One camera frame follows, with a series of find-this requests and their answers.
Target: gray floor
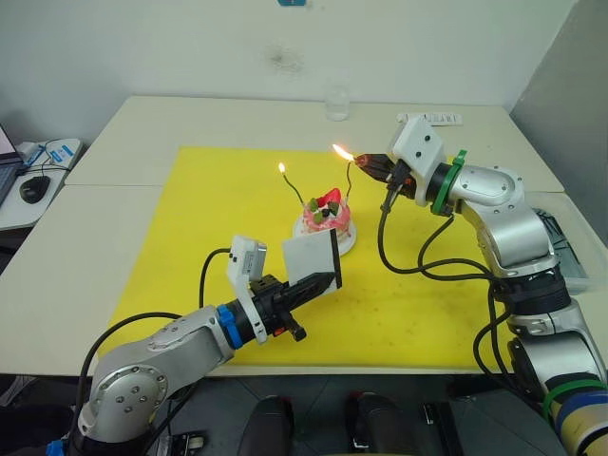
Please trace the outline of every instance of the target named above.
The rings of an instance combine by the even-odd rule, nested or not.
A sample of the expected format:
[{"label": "gray floor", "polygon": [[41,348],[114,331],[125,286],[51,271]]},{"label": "gray floor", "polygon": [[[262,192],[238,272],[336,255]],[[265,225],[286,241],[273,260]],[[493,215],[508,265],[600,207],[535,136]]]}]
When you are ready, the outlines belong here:
[{"label": "gray floor", "polygon": [[[204,430],[201,454],[234,455],[250,412],[271,394],[292,401],[294,456],[345,452],[343,404],[352,391],[373,391],[395,402],[408,417],[421,454],[442,456],[436,429],[423,420],[420,404],[445,401],[449,376],[348,375],[248,377],[208,380],[174,420],[174,434]],[[466,456],[565,455],[550,427],[509,393],[494,391],[451,401]],[[163,418],[166,408],[159,413]]]}]

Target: laptop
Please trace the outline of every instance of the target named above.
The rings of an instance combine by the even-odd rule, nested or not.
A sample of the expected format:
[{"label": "laptop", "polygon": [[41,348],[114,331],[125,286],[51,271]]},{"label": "laptop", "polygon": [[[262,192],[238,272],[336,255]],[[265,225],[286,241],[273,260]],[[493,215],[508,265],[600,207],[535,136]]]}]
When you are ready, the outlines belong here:
[{"label": "laptop", "polygon": [[17,170],[22,166],[23,160],[0,125],[0,204],[9,194],[10,188],[17,179]]}]

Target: computer mouse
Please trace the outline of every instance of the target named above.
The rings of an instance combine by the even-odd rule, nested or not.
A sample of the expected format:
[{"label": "computer mouse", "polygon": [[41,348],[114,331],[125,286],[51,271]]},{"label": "computer mouse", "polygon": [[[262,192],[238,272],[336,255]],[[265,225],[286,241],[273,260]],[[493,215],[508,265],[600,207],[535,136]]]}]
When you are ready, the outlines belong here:
[{"label": "computer mouse", "polygon": [[42,199],[50,184],[49,176],[36,176],[26,180],[19,187],[21,199],[29,204],[34,204]]}]

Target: white table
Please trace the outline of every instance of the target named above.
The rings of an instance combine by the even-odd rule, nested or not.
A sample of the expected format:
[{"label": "white table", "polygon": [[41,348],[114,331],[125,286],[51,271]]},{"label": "white table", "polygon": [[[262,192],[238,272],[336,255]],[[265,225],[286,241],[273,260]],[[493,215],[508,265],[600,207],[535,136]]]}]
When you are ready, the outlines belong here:
[{"label": "white table", "polygon": [[499,106],[352,104],[344,122],[311,102],[131,97],[116,113],[67,184],[163,185],[181,145],[385,152],[401,112],[454,111],[462,126],[438,127],[447,155],[468,150],[469,164],[517,168],[529,191],[563,187]]},{"label": "white table", "polygon": [[[249,109],[248,114],[253,114],[263,111],[268,103],[283,106],[281,109],[284,111],[288,110],[285,106],[290,105],[294,117],[297,117],[296,113],[300,109],[319,110],[321,121],[318,123],[326,122],[318,104],[148,97],[130,99],[70,174],[67,182],[71,185],[62,189],[7,270],[0,275],[0,370],[32,374],[77,373],[88,347],[107,327],[120,299],[142,247],[147,226],[162,191],[162,183],[176,156],[177,147],[181,143],[244,145],[247,138],[247,141],[251,140],[250,134],[256,132],[248,123],[231,123],[222,127],[217,122],[214,128],[205,127],[205,134],[197,133],[196,123],[205,116],[207,121],[211,119],[210,113],[202,114],[207,112],[207,104],[211,104],[227,122],[228,119],[238,117],[239,110],[244,105],[250,106],[243,108]],[[172,106],[169,113],[157,112],[167,110],[169,106]],[[391,122],[394,123],[393,113],[396,115],[406,110],[402,105],[392,104],[358,107],[356,105],[353,108],[348,122],[357,124],[357,112],[365,111],[366,118],[375,119],[372,115],[375,112],[377,116],[392,119]],[[424,110],[425,107],[429,108],[416,106],[416,110]],[[492,164],[495,159],[501,159],[496,162],[527,173],[524,176],[529,187],[549,192],[543,196],[555,202],[558,208],[557,212],[555,209],[553,211],[555,215],[560,219],[578,219],[586,227],[585,230],[575,229],[576,233],[569,233],[564,226],[564,231],[583,264],[588,257],[597,253],[603,259],[608,258],[605,247],[572,201],[563,193],[551,193],[561,190],[559,182],[553,178],[501,108],[434,108],[454,110],[465,115],[464,127],[444,127],[440,130],[446,139],[447,153],[450,153],[450,148],[456,150],[462,144],[469,144],[470,162]],[[192,116],[196,112],[199,113],[199,118],[195,122]],[[156,120],[159,117],[163,118],[161,124]],[[259,125],[255,119],[252,119],[252,123]],[[291,123],[290,119],[283,124]],[[469,124],[475,124],[479,128],[485,125],[485,130],[477,135]],[[361,134],[356,127],[348,126],[347,123],[328,122],[327,126],[319,126],[318,132],[310,123],[304,131],[305,126],[304,123],[299,127],[302,129],[301,135],[296,135],[291,143],[285,132],[291,127],[285,126],[282,130],[278,128],[282,133],[276,142],[264,144],[263,136],[268,139],[270,133],[257,132],[256,139],[250,141],[249,146],[295,148],[297,143],[300,148],[319,149],[325,147],[323,144],[331,142],[331,127],[348,130],[351,140],[356,138],[366,144],[387,143],[392,135],[392,126],[388,128],[390,132],[380,127],[370,128],[368,135]],[[221,135],[216,130],[222,128],[224,134],[229,130],[233,132],[232,140],[224,138],[223,143],[220,143]],[[478,161],[473,160],[474,151],[481,146],[471,147],[471,144],[484,144],[485,152],[479,154]],[[352,150],[361,149],[353,146]],[[512,153],[506,154],[508,150],[512,150]],[[584,242],[588,242],[585,244],[587,247],[581,248]],[[32,280],[35,280],[35,286],[32,286]],[[603,305],[605,293],[596,290],[578,296],[578,300],[601,353],[608,359],[608,334],[603,328],[608,316]],[[302,372],[302,369],[247,370],[250,374],[285,371],[297,373]],[[407,367],[395,370],[306,369],[307,373],[321,371],[388,373],[419,370]],[[427,373],[438,371],[424,370]],[[225,366],[217,373],[242,373],[242,370]]]},{"label": "white table", "polygon": [[[62,160],[62,157],[59,157],[61,161],[49,161],[47,164],[45,164],[45,167],[41,168],[42,164],[48,159],[47,154],[42,154],[31,165],[31,172],[27,172],[27,174],[19,176],[15,180],[9,193],[7,194],[7,197],[4,199],[4,201],[2,201],[2,203],[0,203],[0,231],[33,226],[45,213],[50,205],[50,202],[55,198],[57,192],[59,192],[61,187],[64,185],[64,180],[66,179],[68,172],[63,169],[53,169],[53,165],[60,165],[70,168],[74,163],[76,163],[83,150],[83,144],[79,140],[71,139],[50,142],[47,145],[47,151],[49,153],[55,152],[56,150],[61,149],[63,146],[66,146],[73,153],[73,156],[63,157]],[[35,176],[42,176],[43,173],[45,176],[50,177],[50,183],[48,184],[48,189],[45,195],[42,197],[42,199],[33,204],[23,201],[19,191],[21,185]]]}]

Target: blue ring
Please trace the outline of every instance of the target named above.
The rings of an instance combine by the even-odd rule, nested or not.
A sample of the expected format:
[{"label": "blue ring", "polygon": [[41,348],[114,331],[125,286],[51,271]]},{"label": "blue ring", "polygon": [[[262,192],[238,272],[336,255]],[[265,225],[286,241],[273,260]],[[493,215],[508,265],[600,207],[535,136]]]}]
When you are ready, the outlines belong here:
[{"label": "blue ring", "polygon": [[238,333],[237,321],[235,320],[235,316],[232,314],[232,312],[230,312],[230,309],[228,309],[225,305],[218,306],[218,320],[219,324],[228,332],[235,350],[240,349],[243,346],[243,341]]},{"label": "blue ring", "polygon": [[595,406],[597,404],[608,404],[608,390],[601,389],[596,391],[580,392],[572,397],[569,397],[561,406],[558,416],[555,420],[555,431],[561,435],[561,427],[565,419],[578,409],[587,406]]}]

